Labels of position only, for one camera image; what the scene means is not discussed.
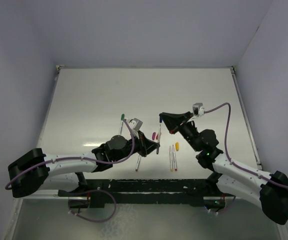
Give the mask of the blue marker pen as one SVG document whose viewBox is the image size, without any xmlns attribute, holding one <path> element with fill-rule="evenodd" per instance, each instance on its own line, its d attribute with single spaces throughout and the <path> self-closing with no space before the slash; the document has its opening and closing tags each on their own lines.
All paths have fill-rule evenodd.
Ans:
<svg viewBox="0 0 288 240">
<path fill-rule="evenodd" d="M 157 155 L 158 155 L 159 152 L 160 152 L 161 130 L 162 130 L 162 124 L 159 123 L 159 129 L 158 129 L 159 138 L 158 138 L 158 140 L 157 140 L 157 143 L 159 144 L 159 146 L 158 146 L 158 148 L 156 149 L 156 154 L 157 154 Z"/>
</svg>

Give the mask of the purple marker pen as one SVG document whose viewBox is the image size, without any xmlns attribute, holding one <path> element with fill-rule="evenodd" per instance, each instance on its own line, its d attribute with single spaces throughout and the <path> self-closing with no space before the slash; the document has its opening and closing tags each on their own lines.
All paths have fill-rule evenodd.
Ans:
<svg viewBox="0 0 288 240">
<path fill-rule="evenodd" d="M 138 156 L 138 159 L 137 159 L 137 162 L 136 162 L 136 167 L 135 167 L 135 171 L 136 171 L 136 172 L 138 172 L 138 170 L 139 170 L 140 163 L 141 163 L 141 159 L 142 159 L 142 156 L 139 155 L 139 156 Z"/>
</svg>

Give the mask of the yellow marker pen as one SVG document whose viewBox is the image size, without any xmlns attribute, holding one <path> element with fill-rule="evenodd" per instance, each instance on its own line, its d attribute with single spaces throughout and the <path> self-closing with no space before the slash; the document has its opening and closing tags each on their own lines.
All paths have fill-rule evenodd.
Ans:
<svg viewBox="0 0 288 240">
<path fill-rule="evenodd" d="M 170 162 L 170 171 L 173 172 L 174 171 L 174 162 L 173 162 L 173 151 L 172 151 L 171 146 L 169 146 L 169 162 Z"/>
</svg>

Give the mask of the red marker pen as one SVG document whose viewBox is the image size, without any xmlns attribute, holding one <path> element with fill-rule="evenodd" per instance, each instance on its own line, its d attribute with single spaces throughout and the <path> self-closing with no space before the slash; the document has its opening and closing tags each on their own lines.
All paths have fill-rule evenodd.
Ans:
<svg viewBox="0 0 288 240">
<path fill-rule="evenodd" d="M 177 172 L 178 171 L 178 165 L 177 165 L 176 150 L 175 150 L 174 145 L 172 145 L 172 155 L 173 155 L 174 170 Z"/>
</svg>

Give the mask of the green marker pen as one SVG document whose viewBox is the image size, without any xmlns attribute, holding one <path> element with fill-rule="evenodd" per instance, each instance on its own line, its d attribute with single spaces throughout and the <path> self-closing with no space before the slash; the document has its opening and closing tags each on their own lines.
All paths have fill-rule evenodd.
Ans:
<svg viewBox="0 0 288 240">
<path fill-rule="evenodd" d="M 123 126 L 124 126 L 124 118 L 125 118 L 125 114 L 122 113 L 121 114 L 121 118 L 120 118 L 120 127 L 119 127 L 119 132 L 118 134 L 121 136 L 123 133 Z"/>
</svg>

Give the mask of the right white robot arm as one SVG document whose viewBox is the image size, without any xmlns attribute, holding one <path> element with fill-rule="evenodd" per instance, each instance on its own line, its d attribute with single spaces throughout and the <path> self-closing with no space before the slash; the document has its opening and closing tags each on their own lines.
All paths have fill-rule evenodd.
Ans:
<svg viewBox="0 0 288 240">
<path fill-rule="evenodd" d="M 191 122 L 191 112 L 162 112 L 159 117 L 170 134 L 180 133 L 198 153 L 198 163 L 216 175 L 206 183 L 210 195 L 217 196 L 221 192 L 233 195 L 259 207 L 276 224 L 287 223 L 288 177 L 284 173 L 270 173 L 230 160 L 227 153 L 217 147 L 219 141 L 215 131 L 205 129 L 199 132 Z"/>
</svg>

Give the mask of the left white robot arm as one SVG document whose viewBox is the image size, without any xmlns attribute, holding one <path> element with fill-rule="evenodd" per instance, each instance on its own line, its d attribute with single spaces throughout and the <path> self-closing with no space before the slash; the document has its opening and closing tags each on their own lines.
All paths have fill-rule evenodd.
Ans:
<svg viewBox="0 0 288 240">
<path fill-rule="evenodd" d="M 143 132 L 131 134 L 129 140 L 121 135 L 90 152 L 74 155 L 51 155 L 34 148 L 8 167 L 9 183 L 14 198 L 23 198 L 40 190 L 61 190 L 82 196 L 87 191 L 84 173 L 103 172 L 124 162 L 133 154 L 146 157 L 160 144 L 146 138 Z"/>
</svg>

